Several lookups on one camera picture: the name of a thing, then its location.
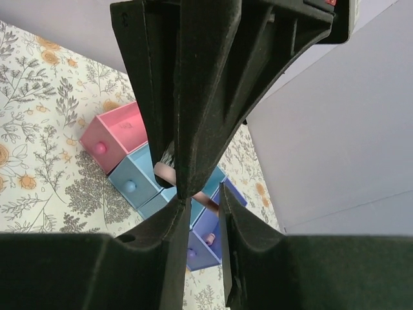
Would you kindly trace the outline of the pink drawer box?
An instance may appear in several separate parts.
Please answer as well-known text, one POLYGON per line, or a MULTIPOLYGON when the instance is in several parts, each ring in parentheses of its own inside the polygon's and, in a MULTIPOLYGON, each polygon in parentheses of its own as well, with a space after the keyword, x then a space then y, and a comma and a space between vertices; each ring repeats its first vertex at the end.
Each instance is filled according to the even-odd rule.
POLYGON ((94 116, 79 140, 105 174, 147 141, 136 101, 94 116))

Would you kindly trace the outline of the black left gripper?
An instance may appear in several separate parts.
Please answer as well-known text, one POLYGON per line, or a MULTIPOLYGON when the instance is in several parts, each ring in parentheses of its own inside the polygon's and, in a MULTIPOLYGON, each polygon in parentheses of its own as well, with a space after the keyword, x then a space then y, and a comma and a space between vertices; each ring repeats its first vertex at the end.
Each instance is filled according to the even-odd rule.
POLYGON ((316 39, 317 44, 340 45, 347 42, 356 24, 355 1, 268 1, 275 18, 292 27, 293 37, 316 39))

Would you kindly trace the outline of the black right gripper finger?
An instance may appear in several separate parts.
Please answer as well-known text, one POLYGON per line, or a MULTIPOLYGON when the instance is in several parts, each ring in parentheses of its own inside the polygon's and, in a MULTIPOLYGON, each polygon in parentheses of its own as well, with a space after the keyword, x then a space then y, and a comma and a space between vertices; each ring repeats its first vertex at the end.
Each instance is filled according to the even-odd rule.
POLYGON ((412 238, 281 234, 220 186, 231 309, 411 309, 412 238))
POLYGON ((181 309, 190 200, 114 238, 1 235, 2 309, 181 309))
POLYGON ((181 2, 175 168, 182 198, 203 188, 240 124, 320 38, 294 38, 267 2, 181 2))
POLYGON ((110 5, 112 29, 145 125, 152 163, 174 139, 174 71, 180 13, 164 1, 110 5))

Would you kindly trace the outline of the light blue drawer box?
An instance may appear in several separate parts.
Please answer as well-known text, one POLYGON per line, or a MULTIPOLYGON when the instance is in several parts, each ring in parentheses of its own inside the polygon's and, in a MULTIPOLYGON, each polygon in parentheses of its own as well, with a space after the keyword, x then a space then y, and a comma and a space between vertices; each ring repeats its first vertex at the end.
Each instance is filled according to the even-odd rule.
POLYGON ((205 211, 213 220, 217 219, 217 211, 215 209, 210 210, 211 207, 214 208, 217 205, 212 198, 219 191, 219 184, 225 181, 226 178, 225 173, 216 166, 201 192, 191 199, 190 229, 193 229, 200 221, 201 215, 205 211))

